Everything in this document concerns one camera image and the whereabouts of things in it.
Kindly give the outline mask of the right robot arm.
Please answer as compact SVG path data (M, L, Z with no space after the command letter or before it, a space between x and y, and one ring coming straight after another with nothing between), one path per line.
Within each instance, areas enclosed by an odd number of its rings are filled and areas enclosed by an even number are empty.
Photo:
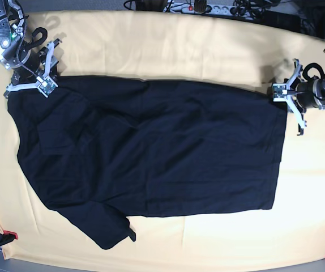
M13 92L31 89L48 97L58 87L54 50L62 41L55 39L36 52L35 48L48 38L48 31L38 27L27 41L27 18L18 1L0 1L0 64L13 71L5 98Z

